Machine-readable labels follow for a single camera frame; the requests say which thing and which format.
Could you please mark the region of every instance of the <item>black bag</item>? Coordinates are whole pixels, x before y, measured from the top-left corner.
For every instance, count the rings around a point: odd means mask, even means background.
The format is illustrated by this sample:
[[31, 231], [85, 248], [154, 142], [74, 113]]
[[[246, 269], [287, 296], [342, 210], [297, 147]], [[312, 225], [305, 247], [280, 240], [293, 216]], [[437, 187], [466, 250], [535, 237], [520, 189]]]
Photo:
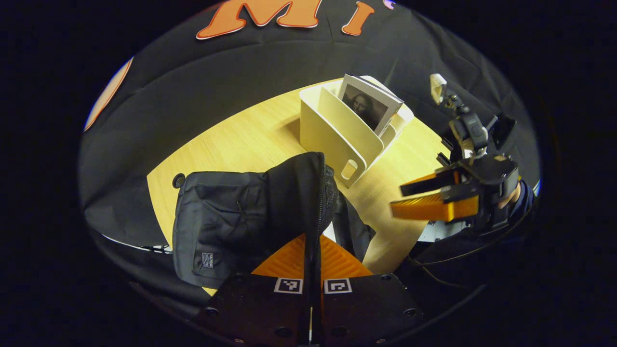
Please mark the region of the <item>black bag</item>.
[[336, 241], [362, 261], [375, 231], [338, 191], [323, 153], [292, 157], [263, 172], [193, 172], [180, 186], [173, 225], [179, 278], [218, 288], [250, 273], [305, 233], [333, 223]]

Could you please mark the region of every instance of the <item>cable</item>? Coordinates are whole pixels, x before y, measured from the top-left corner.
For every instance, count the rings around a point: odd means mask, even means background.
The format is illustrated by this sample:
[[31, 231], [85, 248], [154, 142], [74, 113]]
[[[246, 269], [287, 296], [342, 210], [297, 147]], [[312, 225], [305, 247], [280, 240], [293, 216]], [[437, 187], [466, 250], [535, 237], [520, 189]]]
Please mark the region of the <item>cable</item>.
[[[405, 260], [407, 260], [407, 261], [411, 261], [411, 262], [416, 262], [416, 263], [418, 263], [418, 264], [420, 263], [420, 262], [418, 262], [417, 260], [412, 259], [410, 256], [407, 256], [407, 257], [405, 258]], [[443, 285], [453, 286], [453, 287], [455, 287], [455, 288], [460, 288], [460, 289], [471, 289], [471, 287], [468, 287], [468, 286], [466, 286], [466, 285], [460, 285], [460, 284], [456, 284], [456, 283], [446, 282], [446, 281], [444, 281], [444, 280], [440, 280], [439, 278], [435, 277], [435, 275], [433, 275], [433, 274], [432, 274], [432, 273], [431, 273], [431, 272], [430, 272], [430, 271], [429, 271], [426, 267], [424, 267], [424, 266], [422, 267], [422, 269], [423, 269], [423, 270], [424, 270], [424, 271], [425, 271], [425, 272], [426, 272], [429, 276], [431, 276], [431, 277], [432, 277], [435, 281], [437, 281], [437, 282], [439, 282], [439, 283], [441, 283], [441, 284], [443, 284]]]
[[[469, 255], [472, 255], [472, 254], [478, 253], [478, 252], [480, 252], [480, 251], [482, 251], [482, 250], [484, 250], [484, 249], [486, 249], [486, 248], [488, 248], [488, 247], [491, 247], [492, 245], [494, 245], [494, 244], [498, 243], [499, 241], [501, 241], [502, 239], [504, 239], [506, 236], [508, 236], [508, 235], [512, 232], [512, 230], [516, 229], [516, 227], [517, 227], [517, 226], [518, 226], [518, 225], [519, 225], [519, 224], [520, 224], [523, 220], [525, 220], [525, 217], [527, 217], [527, 215], [528, 215], [528, 214], [530, 214], [530, 213], [534, 210], [534, 208], [535, 208], [535, 206], [536, 206], [536, 205], [537, 205], [537, 203], [534, 201], [534, 204], [531, 206], [531, 208], [530, 208], [529, 210], [527, 210], [527, 211], [525, 212], [525, 214], [523, 214], [523, 216], [522, 216], [519, 220], [517, 220], [517, 221], [516, 221], [516, 223], [514, 223], [514, 225], [512, 226], [512, 228], [511, 228], [511, 229], [509, 229], [507, 232], [505, 232], [505, 233], [501, 234], [501, 236], [499, 236], [498, 238], [494, 239], [493, 241], [491, 241], [491, 242], [487, 243], [486, 245], [484, 245], [484, 246], [482, 246], [482, 247], [479, 247], [479, 248], [476, 248], [476, 249], [474, 249], [474, 250], [472, 250], [472, 251], [469, 251], [469, 252], [467, 252], [467, 253], [464, 253], [464, 254], [461, 254], [461, 255], [458, 255], [458, 256], [455, 256], [455, 257], [451, 257], [451, 258], [448, 258], [448, 259], [440, 260], [440, 261], [433, 261], [433, 262], [418, 262], [418, 261], [416, 261], [416, 264], [412, 264], [412, 266], [420, 266], [420, 267], [424, 267], [424, 266], [431, 266], [431, 265], [436, 265], [436, 264], [443, 264], [443, 263], [445, 263], [445, 262], [449, 262], [449, 261], [452, 261], [452, 260], [455, 260], [455, 259], [460, 259], [460, 258], [463, 258], [463, 257], [469, 256]], [[497, 229], [493, 230], [493, 232], [497, 232], [497, 231], [499, 231], [499, 230], [501, 230], [501, 229], [503, 229], [503, 228], [507, 228], [507, 227], [508, 227], [508, 225], [504, 225], [503, 227], [500, 227], [500, 228], [497, 228]]]

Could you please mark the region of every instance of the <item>bag label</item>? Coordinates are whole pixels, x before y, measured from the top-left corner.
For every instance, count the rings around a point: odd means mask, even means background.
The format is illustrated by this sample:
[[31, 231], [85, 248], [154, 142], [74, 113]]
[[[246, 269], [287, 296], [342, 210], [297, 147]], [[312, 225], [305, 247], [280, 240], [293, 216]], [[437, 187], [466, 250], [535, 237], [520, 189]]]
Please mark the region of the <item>bag label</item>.
[[213, 265], [214, 265], [214, 254], [202, 253], [201, 254], [201, 266], [212, 269]]

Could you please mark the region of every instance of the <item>orange letter m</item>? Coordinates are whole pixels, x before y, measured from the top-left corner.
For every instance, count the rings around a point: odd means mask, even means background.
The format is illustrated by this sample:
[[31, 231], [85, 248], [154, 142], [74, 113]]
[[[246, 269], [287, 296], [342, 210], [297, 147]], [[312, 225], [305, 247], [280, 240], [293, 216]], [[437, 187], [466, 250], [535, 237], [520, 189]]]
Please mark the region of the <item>orange letter m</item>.
[[312, 28], [318, 23], [320, 3], [321, 0], [228, 0], [218, 8], [210, 25], [197, 33], [197, 38], [205, 40], [244, 28], [246, 21], [239, 18], [242, 7], [246, 7], [253, 22], [262, 27], [289, 5], [276, 22], [284, 27]]

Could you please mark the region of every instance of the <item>mona lisa picture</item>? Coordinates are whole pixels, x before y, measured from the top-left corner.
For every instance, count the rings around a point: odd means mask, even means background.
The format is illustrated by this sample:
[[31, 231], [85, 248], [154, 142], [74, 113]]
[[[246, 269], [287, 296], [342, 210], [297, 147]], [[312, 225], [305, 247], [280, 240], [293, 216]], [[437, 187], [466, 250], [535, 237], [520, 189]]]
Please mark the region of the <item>mona lisa picture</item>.
[[357, 114], [377, 136], [381, 136], [392, 115], [402, 105], [402, 102], [391, 94], [351, 75], [345, 75], [339, 99]]

